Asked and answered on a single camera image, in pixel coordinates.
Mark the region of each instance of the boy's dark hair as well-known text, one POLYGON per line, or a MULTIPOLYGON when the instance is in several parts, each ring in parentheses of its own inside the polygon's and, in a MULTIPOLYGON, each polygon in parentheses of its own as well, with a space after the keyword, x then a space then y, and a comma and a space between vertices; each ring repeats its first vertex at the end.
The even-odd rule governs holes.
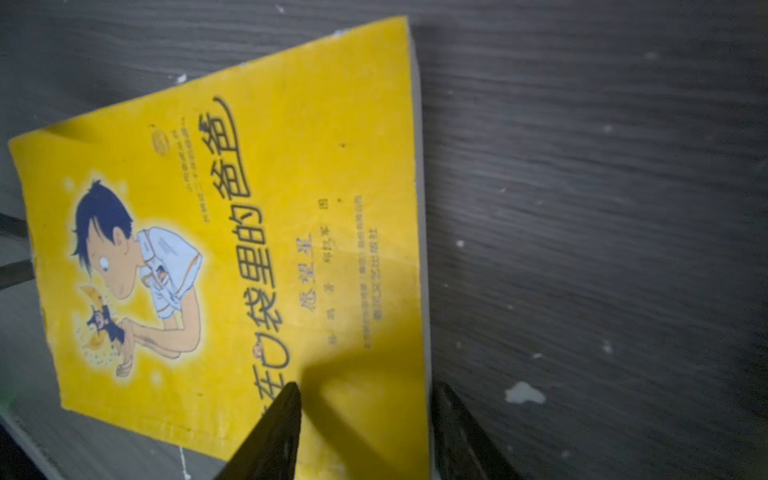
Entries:
POLYGON ((74 214, 74 234, 78 237, 78 245, 72 255, 80 257, 80 264, 85 265, 88 273, 91 273, 91 261, 88 259, 88 226, 96 220, 101 232, 107 240, 114 243, 115 227, 123 230, 126 238, 131 237, 131 222, 128 210, 112 190, 101 184, 101 180, 94 180, 91 189, 83 195, 74 214))
MULTIPOLYGON (((96 312, 97 312, 97 310, 94 307, 91 307, 91 310, 94 311, 94 314, 91 315, 91 319, 88 320, 85 323, 86 325, 96 325, 96 312)), ((104 305, 104 308, 101 309, 101 315, 104 317, 104 322, 105 323, 109 323, 109 322, 112 321, 112 317, 109 316, 109 307, 108 306, 104 305)))

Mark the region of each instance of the chinese characters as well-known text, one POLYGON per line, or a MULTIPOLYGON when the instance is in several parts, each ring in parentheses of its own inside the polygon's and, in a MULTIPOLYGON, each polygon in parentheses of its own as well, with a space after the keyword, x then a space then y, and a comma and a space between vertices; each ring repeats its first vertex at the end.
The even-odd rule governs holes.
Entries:
POLYGON ((333 239, 331 229, 327 225, 320 226, 320 235, 323 237, 323 262, 331 263, 333 258, 333 239))
POLYGON ((368 301, 368 279, 366 278, 366 233, 362 207, 362 196, 355 196, 355 221, 357 226, 358 271, 360 276, 360 319, 362 320, 362 344, 371 348, 371 312, 368 301))
POLYGON ((368 230, 368 248, 371 253, 371 307, 373 318, 382 319, 382 271, 379 262, 379 231, 376 228, 368 230))
POLYGON ((304 283, 311 283, 312 286, 308 286, 308 290, 299 292, 299 304, 302 308, 306 308, 310 312, 315 311, 315 304, 317 303, 317 293, 313 287, 315 283, 315 263, 314 252, 312 251, 312 234, 306 236, 306 238, 299 237, 296 239, 296 251, 305 257, 303 263, 299 263, 299 281, 304 283))
POLYGON ((214 103, 214 113, 200 114, 198 129, 212 156, 210 175, 214 177, 214 186, 221 198, 230 201, 237 198, 230 204, 228 220, 232 222, 232 233, 237 238, 234 256, 237 269, 240 277, 248 282, 242 295, 247 308, 245 314, 256 327, 254 385, 259 398, 268 405, 285 386, 283 370, 290 364, 290 352, 278 337, 283 317, 277 307, 275 275, 266 241, 264 215, 258 206, 247 203, 250 188, 232 113, 223 98, 214 97, 214 103))
POLYGON ((209 223, 210 216, 208 215, 208 206, 206 205, 205 194, 203 194, 203 186, 200 184, 200 175, 197 174, 197 157, 194 153, 194 146, 192 144, 192 139, 190 138, 190 131, 187 128, 187 119, 185 117, 181 118, 181 128, 179 130, 173 130, 171 134, 174 137, 184 186, 187 188, 187 191, 194 194, 196 197, 197 205, 200 208, 200 214, 203 217, 203 222, 209 223))

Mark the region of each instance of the book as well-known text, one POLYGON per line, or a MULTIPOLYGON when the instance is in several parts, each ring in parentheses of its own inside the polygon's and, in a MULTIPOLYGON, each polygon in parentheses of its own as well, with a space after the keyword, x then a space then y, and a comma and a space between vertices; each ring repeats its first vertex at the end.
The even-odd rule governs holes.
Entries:
POLYGON ((9 143, 61 405, 297 478, 429 475, 415 52, 388 18, 9 143))

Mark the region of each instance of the dark gray floor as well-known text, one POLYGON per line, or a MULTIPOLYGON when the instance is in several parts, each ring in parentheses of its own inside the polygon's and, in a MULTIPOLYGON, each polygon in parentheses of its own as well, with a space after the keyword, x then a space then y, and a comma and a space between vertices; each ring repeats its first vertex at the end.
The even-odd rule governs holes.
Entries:
MULTIPOLYGON (((760 475, 762 5, 124 3, 4 3, 4 137, 167 88, 180 74, 411 15, 435 377, 532 478, 760 475), (507 403, 517 381, 547 402, 507 403)), ((18 214, 18 180, 0 155, 0 208, 18 214)), ((2 345, 15 346, 0 349, 0 386, 16 392, 5 416, 58 468, 72 478, 180 475, 175 447, 58 408, 33 283, 0 303, 2 345), (31 351, 36 359, 21 365, 31 351)), ((193 453, 187 464, 195 480, 220 465, 193 453)))

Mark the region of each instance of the boy's arm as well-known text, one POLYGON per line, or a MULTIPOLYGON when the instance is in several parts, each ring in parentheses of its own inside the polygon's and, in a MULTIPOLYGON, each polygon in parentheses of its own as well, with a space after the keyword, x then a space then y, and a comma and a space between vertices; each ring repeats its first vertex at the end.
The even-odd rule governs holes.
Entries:
POLYGON ((171 352, 191 352, 200 343, 200 304, 192 286, 181 297, 181 321, 184 328, 155 329, 149 326, 132 323, 134 335, 146 343, 159 346, 171 352))
POLYGON ((193 286, 181 297, 181 322, 187 338, 182 341, 179 352, 191 352, 200 343, 200 304, 193 286))

